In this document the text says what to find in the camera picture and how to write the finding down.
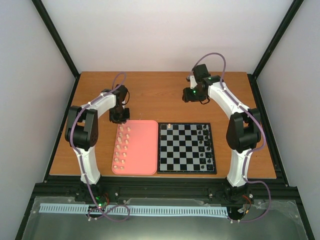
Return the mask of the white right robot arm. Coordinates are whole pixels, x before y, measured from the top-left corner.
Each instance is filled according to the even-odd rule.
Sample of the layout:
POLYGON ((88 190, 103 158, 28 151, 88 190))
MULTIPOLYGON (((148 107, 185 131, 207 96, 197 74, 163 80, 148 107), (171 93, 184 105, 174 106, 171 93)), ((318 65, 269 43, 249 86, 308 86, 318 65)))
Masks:
POLYGON ((261 140, 260 112, 243 104, 218 75, 200 79, 190 75, 186 79, 190 87, 183 90, 184 102, 205 104, 205 100, 213 100, 228 117, 226 141, 231 148, 231 162, 225 194, 229 198, 239 195, 246 190, 250 159, 261 140))

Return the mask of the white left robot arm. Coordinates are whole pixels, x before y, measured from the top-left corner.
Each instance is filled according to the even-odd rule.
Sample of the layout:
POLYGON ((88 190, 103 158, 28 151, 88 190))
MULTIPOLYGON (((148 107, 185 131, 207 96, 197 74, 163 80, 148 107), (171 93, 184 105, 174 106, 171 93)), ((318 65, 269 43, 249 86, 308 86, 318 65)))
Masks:
POLYGON ((130 110, 125 107, 129 95, 128 89, 122 85, 116 90, 105 89, 98 97, 82 106, 73 105, 69 108, 64 137, 76 154, 80 180, 90 185, 86 195, 92 201, 99 201, 104 195, 104 188, 97 184, 101 174, 95 155, 99 118, 109 112, 110 122, 126 123, 130 119, 130 110))

